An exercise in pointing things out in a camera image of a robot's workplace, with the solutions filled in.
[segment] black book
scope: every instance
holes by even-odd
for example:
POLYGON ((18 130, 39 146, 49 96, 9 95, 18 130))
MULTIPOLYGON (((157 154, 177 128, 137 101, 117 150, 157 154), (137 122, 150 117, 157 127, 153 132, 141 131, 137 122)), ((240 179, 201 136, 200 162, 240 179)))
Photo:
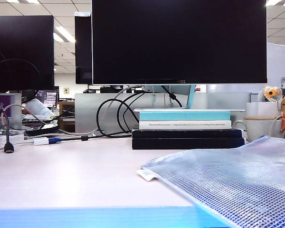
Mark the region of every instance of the black book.
POLYGON ((236 148, 244 138, 132 138, 133 150, 236 148))
POLYGON ((133 138, 241 138, 240 129, 222 130, 140 130, 138 124, 132 130, 133 138))

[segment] light blue book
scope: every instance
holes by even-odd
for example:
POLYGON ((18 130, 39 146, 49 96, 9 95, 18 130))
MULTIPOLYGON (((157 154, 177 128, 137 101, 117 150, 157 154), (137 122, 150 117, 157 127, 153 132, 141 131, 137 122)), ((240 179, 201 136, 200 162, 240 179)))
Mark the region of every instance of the light blue book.
POLYGON ((172 120, 230 120, 228 111, 143 111, 139 112, 140 121, 172 120))
POLYGON ((0 228, 227 228, 198 207, 0 210, 0 228))

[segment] wall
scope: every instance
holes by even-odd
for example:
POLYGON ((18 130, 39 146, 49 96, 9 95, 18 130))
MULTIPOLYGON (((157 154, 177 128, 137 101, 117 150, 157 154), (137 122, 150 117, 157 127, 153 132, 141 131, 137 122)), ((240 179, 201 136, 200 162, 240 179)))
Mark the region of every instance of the wall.
POLYGON ((77 85, 73 74, 55 74, 55 86, 59 87, 59 98, 75 98, 75 94, 82 93, 87 85, 77 85), (69 94, 64 94, 63 88, 69 88, 69 94))

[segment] desk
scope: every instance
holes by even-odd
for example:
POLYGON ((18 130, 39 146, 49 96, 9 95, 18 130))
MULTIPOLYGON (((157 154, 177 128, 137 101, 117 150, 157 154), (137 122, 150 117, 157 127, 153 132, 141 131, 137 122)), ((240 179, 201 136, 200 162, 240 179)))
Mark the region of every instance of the desk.
POLYGON ((135 150, 131 138, 93 139, 0 151, 0 209, 191 206, 140 165, 180 150, 135 150))

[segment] white book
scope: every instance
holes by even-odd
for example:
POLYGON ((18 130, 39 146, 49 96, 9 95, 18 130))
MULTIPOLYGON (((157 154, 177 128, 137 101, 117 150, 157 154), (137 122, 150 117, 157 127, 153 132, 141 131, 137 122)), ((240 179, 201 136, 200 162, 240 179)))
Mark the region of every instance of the white book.
POLYGON ((139 129, 231 129, 231 120, 140 121, 139 129))

